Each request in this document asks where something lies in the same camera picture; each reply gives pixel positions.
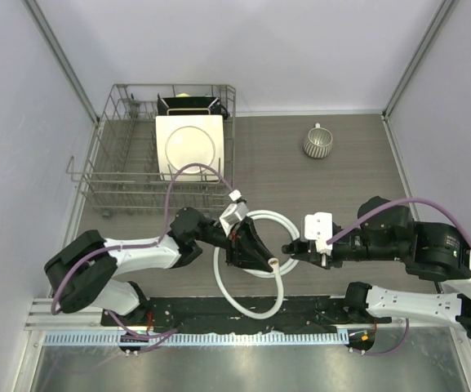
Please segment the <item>white square plate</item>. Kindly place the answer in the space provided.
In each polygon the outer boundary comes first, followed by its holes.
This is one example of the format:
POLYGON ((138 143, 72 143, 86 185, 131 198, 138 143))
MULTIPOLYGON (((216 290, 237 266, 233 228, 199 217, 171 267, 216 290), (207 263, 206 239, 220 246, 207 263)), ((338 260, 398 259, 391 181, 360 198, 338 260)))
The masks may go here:
POLYGON ((158 167, 169 181, 190 163, 224 173, 224 122, 220 115, 157 116, 158 167))

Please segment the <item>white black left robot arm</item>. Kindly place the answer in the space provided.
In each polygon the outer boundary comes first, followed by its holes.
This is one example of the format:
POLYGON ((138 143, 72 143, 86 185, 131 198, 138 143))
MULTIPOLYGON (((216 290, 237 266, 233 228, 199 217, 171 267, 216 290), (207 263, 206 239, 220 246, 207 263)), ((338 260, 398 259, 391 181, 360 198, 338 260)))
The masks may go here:
POLYGON ((44 267, 54 289, 53 314, 72 314, 93 305, 129 316, 140 309, 144 293, 116 277, 141 270, 171 270, 190 265, 202 254, 201 244, 224 250, 227 261, 243 270, 268 273, 277 284, 280 304, 284 288, 278 260, 262 243, 243 203, 229 205, 220 220, 185 207, 158 238, 115 240, 88 230, 50 259, 44 267))

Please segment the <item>grey ribbed ceramic mug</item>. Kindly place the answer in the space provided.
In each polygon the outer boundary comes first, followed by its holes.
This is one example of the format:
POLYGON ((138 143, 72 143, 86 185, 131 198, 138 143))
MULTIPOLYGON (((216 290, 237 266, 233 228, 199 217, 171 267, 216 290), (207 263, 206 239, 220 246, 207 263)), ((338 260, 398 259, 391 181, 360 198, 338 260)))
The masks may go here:
POLYGON ((333 140, 332 133, 317 122, 307 133, 303 150, 310 158, 327 158, 331 153, 333 140))

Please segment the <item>black square dish in rack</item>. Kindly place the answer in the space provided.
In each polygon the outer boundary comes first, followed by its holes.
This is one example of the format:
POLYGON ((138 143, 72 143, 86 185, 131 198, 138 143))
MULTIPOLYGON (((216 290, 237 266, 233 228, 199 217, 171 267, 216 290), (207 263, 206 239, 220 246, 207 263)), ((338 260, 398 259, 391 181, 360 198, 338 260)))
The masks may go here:
POLYGON ((160 116, 220 115, 224 120, 230 117, 227 108, 215 96, 158 96, 157 111, 160 116))

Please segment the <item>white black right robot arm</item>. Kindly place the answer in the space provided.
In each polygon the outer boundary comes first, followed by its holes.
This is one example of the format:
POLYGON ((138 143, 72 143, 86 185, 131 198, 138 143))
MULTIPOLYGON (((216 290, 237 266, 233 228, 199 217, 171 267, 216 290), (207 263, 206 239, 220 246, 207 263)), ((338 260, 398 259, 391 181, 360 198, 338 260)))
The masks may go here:
POLYGON ((422 294, 350 283, 344 307, 371 319, 420 319, 464 331, 471 339, 471 238, 444 207, 424 198, 375 196, 348 227, 328 213, 307 215, 304 236, 282 246, 298 261, 329 270, 345 262, 398 261, 420 280, 450 293, 422 294))

